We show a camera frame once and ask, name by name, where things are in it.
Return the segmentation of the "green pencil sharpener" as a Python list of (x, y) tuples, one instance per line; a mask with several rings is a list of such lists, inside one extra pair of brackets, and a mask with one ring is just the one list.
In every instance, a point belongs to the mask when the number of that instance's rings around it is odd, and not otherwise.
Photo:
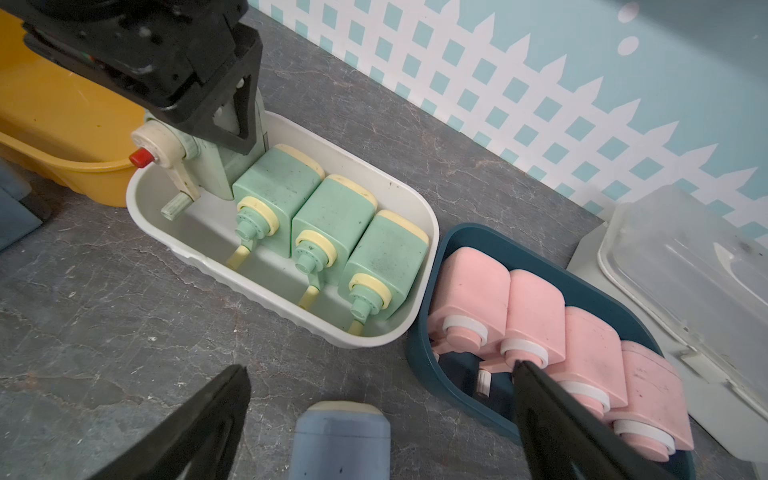
[(292, 220), (325, 178), (325, 170), (287, 144), (267, 150), (233, 184), (240, 245), (226, 265), (236, 270), (262, 246), (292, 256)]
[(349, 257), (338, 282), (350, 304), (347, 332), (361, 335), (370, 320), (387, 320), (406, 300), (426, 258), (429, 236), (403, 216), (375, 214)]
[(367, 189), (339, 174), (327, 176), (292, 220), (292, 260), (308, 279), (299, 300), (311, 308), (323, 288), (341, 273), (378, 210)]

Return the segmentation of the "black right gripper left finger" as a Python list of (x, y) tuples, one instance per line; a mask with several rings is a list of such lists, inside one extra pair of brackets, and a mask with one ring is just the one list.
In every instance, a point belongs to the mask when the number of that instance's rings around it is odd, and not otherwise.
[(251, 382), (234, 364), (94, 479), (227, 479), (241, 440)]

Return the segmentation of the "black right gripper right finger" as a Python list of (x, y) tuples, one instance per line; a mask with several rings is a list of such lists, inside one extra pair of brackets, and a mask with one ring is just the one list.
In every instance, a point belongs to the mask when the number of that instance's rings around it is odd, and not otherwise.
[(533, 479), (671, 479), (530, 361), (512, 373), (516, 424)]

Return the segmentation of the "pale green round sharpener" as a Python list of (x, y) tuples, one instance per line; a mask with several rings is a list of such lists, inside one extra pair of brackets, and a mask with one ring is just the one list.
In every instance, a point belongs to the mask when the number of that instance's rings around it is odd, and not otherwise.
[(178, 193), (161, 209), (170, 221), (207, 191), (223, 200), (233, 200), (233, 184), (269, 148), (266, 117), (260, 92), (255, 94), (256, 144), (247, 154), (200, 139), (145, 115), (145, 123), (131, 133), (137, 150), (131, 162), (141, 169), (146, 164), (162, 167)]

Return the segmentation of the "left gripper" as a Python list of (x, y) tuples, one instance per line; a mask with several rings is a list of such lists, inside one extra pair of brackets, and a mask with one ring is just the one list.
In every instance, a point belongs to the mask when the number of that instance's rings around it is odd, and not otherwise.
[(240, 154), (256, 144), (263, 51), (245, 1), (4, 1), (28, 49)]

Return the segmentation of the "white plastic storage box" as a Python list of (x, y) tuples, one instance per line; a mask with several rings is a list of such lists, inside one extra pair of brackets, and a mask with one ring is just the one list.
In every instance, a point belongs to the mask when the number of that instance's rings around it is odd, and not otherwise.
[(416, 320), (427, 289), (440, 240), (434, 210), (406, 183), (303, 126), (274, 112), (267, 113), (265, 124), (271, 143), (296, 147), (326, 171), (359, 183), (377, 198), (382, 208), (405, 217), (429, 236), (430, 248), (413, 287), (389, 319), (367, 321), (359, 336), (348, 333), (352, 315), (334, 286), (324, 288), (311, 309), (302, 309), (298, 301), (308, 285), (306, 277), (291, 260), (264, 248), (258, 248), (238, 270), (228, 268), (225, 262), (239, 244), (234, 232), (234, 202), (203, 192), (178, 219), (170, 221), (161, 209), (177, 189), (157, 165), (137, 171), (129, 182), (126, 203), (132, 220), (183, 262), (334, 346), (374, 348), (395, 341)]

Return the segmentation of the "translucent plastic lidded case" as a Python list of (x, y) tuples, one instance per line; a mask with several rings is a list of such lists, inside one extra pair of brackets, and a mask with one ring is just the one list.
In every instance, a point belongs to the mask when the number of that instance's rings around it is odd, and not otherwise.
[(690, 415), (767, 461), (767, 251), (667, 185), (617, 206), (568, 271), (630, 309), (679, 372)]

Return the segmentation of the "blue pencil sharpener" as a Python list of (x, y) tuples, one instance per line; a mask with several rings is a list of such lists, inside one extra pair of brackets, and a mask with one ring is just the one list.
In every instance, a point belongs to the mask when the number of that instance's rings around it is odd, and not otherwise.
[(297, 420), (290, 479), (388, 479), (391, 425), (377, 407), (321, 401)]
[(50, 206), (9, 162), (1, 160), (1, 240), (4, 250), (40, 227), (51, 215)]

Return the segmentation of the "yellow plastic storage box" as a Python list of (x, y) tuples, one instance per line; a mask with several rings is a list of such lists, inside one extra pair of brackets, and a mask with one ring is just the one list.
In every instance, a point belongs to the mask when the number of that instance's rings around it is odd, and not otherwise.
[(1, 15), (1, 156), (91, 200), (125, 207), (143, 108), (29, 50)]

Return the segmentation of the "pink pencil sharpener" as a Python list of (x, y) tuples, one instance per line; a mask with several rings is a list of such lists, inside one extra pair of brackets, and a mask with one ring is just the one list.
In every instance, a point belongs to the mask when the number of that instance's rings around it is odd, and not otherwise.
[(550, 282), (512, 270), (505, 320), (501, 337), (478, 353), (476, 394), (481, 398), (490, 396), (492, 376), (512, 372), (518, 360), (545, 369), (566, 357), (565, 300)]
[(664, 357), (623, 340), (628, 405), (611, 409), (604, 423), (644, 458), (664, 463), (694, 449), (682, 381)]
[(565, 308), (565, 360), (548, 366), (547, 375), (597, 419), (628, 405), (621, 340), (592, 313)]
[(427, 329), (436, 355), (471, 353), (501, 357), (510, 290), (509, 270), (473, 247), (461, 247), (442, 263)]

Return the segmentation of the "dark teal storage box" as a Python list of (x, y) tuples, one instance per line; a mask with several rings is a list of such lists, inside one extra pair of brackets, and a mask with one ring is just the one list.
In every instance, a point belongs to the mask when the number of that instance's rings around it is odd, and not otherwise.
[[(654, 352), (659, 350), (640, 320), (614, 298), (495, 230), (472, 223), (456, 226), (437, 250), (419, 317), (409, 331), (408, 362), (432, 394), (451, 402), (516, 444), (522, 446), (516, 424), (513, 371), (496, 375), (489, 399), (478, 400), (475, 397), (478, 358), (471, 353), (435, 356), (429, 340), (427, 318), (440, 267), (449, 255), (465, 246), (486, 253), (508, 270), (523, 269), (545, 279), (561, 291), (567, 305), (579, 307), (604, 320), (622, 340), (639, 343)], [(676, 452), (667, 462), (652, 463), (669, 472), (673, 476), (671, 479), (695, 476), (692, 456), (685, 451)]]

